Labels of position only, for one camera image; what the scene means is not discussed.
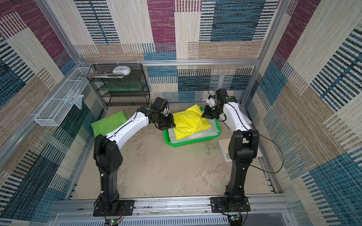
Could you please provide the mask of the white translucent raincoat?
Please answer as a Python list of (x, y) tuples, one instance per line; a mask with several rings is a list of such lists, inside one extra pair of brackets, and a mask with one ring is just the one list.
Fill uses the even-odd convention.
[(214, 138), (217, 138), (221, 134), (221, 128), (217, 120), (209, 120), (208, 123), (212, 126), (210, 129), (197, 132), (186, 138), (177, 140), (175, 136), (174, 129), (168, 129), (167, 132), (164, 132), (165, 142), (172, 147), (179, 147), (188, 144), (208, 141)]

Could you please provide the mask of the small yellow raincoat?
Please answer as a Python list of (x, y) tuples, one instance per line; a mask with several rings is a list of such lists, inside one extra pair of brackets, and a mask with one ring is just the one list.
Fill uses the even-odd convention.
[(200, 106), (193, 105), (185, 111), (173, 113), (176, 140), (189, 137), (197, 132), (211, 129), (210, 123), (202, 117)]

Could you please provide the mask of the green plastic basket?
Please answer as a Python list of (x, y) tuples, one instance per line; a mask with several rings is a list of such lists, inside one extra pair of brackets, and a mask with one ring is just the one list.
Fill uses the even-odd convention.
[(164, 131), (165, 142), (172, 147), (208, 141), (221, 134), (218, 121), (202, 118), (204, 108), (194, 105), (173, 113), (176, 127)]

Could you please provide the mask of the lime green raincoat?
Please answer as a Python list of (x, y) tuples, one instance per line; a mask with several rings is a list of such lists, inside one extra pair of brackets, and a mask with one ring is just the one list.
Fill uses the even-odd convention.
[(107, 135), (108, 133), (123, 125), (127, 120), (128, 118), (126, 116), (126, 113), (124, 111), (120, 111), (92, 123), (91, 126), (93, 129), (94, 137), (97, 137), (98, 135)]

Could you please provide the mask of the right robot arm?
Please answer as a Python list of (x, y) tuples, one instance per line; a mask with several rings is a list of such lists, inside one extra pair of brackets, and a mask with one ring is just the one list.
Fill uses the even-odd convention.
[(210, 198), (212, 212), (227, 215), (230, 212), (250, 211), (244, 185), (248, 168), (258, 154), (258, 132), (251, 128), (251, 121), (241, 112), (237, 99), (228, 95), (226, 89), (217, 90), (206, 102), (202, 117), (224, 123), (232, 134), (228, 146), (232, 161), (230, 181), (223, 197)]

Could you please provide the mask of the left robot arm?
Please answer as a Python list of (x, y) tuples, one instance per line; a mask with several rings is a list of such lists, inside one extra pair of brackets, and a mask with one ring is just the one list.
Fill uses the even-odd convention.
[(139, 130), (154, 124), (161, 131), (175, 127), (169, 113), (169, 103), (160, 97), (151, 106), (142, 106), (124, 124), (114, 131), (95, 137), (93, 158), (100, 173), (100, 195), (94, 203), (95, 217), (119, 216), (124, 206), (120, 204), (117, 189), (117, 172), (123, 163), (120, 149)]

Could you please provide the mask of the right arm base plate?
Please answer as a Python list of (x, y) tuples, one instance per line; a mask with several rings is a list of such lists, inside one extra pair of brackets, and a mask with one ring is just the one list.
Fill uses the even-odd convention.
[(227, 202), (224, 197), (216, 196), (209, 198), (212, 213), (230, 214), (232, 212), (251, 211), (248, 197), (244, 197), (243, 202)]

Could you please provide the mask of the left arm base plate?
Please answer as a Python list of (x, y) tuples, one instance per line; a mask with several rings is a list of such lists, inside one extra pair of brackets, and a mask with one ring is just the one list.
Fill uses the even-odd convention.
[(118, 200), (110, 205), (104, 204), (100, 199), (94, 203), (94, 217), (131, 216), (135, 200)]

